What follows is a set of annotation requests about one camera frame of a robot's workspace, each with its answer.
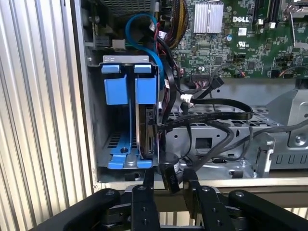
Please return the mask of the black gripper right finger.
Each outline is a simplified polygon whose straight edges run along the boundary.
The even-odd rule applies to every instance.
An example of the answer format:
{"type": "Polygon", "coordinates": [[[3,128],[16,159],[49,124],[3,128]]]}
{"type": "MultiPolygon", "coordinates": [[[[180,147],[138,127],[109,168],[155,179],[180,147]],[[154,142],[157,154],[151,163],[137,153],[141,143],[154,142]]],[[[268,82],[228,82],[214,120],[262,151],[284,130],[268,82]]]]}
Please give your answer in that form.
{"type": "Polygon", "coordinates": [[[306,231],[308,221],[245,190],[227,197],[201,186],[192,169],[183,172],[183,196],[190,217],[206,231],[306,231]]]}

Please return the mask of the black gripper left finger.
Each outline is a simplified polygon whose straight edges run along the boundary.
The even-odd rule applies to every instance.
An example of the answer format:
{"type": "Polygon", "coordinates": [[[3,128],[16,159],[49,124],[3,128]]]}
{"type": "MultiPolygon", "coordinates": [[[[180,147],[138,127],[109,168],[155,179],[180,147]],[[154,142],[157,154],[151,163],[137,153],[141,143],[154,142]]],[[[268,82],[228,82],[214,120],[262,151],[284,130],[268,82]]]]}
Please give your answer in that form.
{"type": "Polygon", "coordinates": [[[158,231],[154,171],[145,171],[140,185],[124,192],[106,188],[36,227],[38,231],[158,231]]]}

